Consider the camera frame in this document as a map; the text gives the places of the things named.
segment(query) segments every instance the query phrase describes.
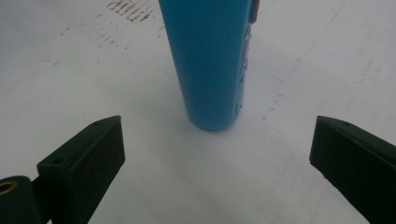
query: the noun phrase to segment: white table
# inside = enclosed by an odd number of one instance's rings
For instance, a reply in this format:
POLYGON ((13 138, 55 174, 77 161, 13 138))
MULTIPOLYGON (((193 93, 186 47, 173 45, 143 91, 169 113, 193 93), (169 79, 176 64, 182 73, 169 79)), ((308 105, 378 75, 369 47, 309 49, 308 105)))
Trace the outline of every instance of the white table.
POLYGON ((121 115, 126 162, 90 223, 368 223, 308 156, 317 115, 396 145, 396 2, 262 0, 217 133, 187 119, 158 2, 112 2, 0 1, 0 178, 121 115))

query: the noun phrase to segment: white surface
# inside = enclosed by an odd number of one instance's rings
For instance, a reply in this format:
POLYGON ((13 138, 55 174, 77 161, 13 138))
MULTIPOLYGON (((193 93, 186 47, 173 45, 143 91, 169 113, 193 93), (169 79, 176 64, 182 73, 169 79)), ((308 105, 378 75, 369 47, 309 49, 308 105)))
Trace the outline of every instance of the white surface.
POLYGON ((158 2, 111 3, 0 1, 1 177, 121 115, 126 162, 90 223, 367 223, 308 156, 317 115, 396 145, 396 2, 262 0, 219 133, 187 119, 158 2))

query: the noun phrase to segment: hole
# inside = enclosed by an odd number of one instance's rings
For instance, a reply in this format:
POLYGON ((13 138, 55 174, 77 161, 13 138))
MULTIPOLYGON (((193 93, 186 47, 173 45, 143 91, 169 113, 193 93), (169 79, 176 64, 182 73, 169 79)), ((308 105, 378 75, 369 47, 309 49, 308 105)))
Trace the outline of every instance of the hole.
POLYGON ((64 159, 55 159, 55 160, 53 160, 52 164, 56 165, 56 164, 62 163, 63 161, 64 161, 64 159))
POLYGON ((18 182, 16 181, 7 181, 4 183, 0 183, 0 195, 7 194, 14 190, 18 186, 18 182))

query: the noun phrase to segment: blue tube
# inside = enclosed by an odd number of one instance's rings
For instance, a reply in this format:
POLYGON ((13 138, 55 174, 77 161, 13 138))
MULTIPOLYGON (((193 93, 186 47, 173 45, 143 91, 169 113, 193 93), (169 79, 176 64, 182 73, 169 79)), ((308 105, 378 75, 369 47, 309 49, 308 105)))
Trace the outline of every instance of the blue tube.
POLYGON ((222 130, 242 106, 252 9, 257 0, 160 0, 190 121, 222 130))

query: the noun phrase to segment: blue cylinder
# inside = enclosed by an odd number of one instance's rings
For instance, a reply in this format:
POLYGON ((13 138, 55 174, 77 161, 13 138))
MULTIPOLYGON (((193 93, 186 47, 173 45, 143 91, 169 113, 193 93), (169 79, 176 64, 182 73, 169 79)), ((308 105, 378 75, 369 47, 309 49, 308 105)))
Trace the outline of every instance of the blue cylinder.
POLYGON ((257 2, 160 0, 189 119, 199 128, 225 129, 239 114, 257 2))

